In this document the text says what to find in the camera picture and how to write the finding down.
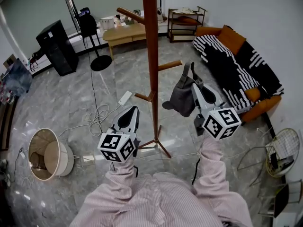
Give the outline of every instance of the pink striped sleeve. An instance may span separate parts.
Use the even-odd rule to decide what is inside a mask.
[[[221,147],[222,141],[215,141],[204,133],[200,148],[202,176],[194,184],[196,196],[209,205],[221,221],[252,227],[246,201],[238,193],[229,191],[225,163],[220,161]]]
[[[112,225],[113,215],[132,197],[131,185],[134,173],[134,158],[125,164],[115,163],[115,171],[106,173],[107,183],[90,193],[71,227],[107,227]]]

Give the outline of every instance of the wooden coffee table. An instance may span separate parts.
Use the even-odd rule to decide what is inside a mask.
[[[115,45],[146,39],[145,26],[143,24],[136,23],[132,25],[111,28],[104,32],[103,39],[108,41],[110,56],[113,60],[114,57],[112,48]]]

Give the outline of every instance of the white box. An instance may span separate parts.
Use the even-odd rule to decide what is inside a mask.
[[[241,120],[234,108],[224,108],[210,111],[202,127],[215,140],[222,140],[232,136],[240,124]]]
[[[129,134],[106,134],[101,135],[98,149],[108,161],[124,163],[135,150]]]

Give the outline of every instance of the black bag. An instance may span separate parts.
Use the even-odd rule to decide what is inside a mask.
[[[188,77],[189,68],[193,73],[193,79]],[[203,87],[202,79],[195,73],[194,63],[187,62],[184,66],[183,74],[176,84],[170,100],[162,104],[165,109],[174,109],[183,117],[189,117],[195,108],[193,94],[191,92],[191,85],[196,83],[198,87]]]

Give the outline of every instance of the striped shirt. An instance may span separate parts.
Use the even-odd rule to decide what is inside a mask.
[[[115,164],[71,227],[252,227],[245,200],[229,191],[220,147],[204,133],[201,177],[193,186],[170,173],[135,178],[133,157]]]

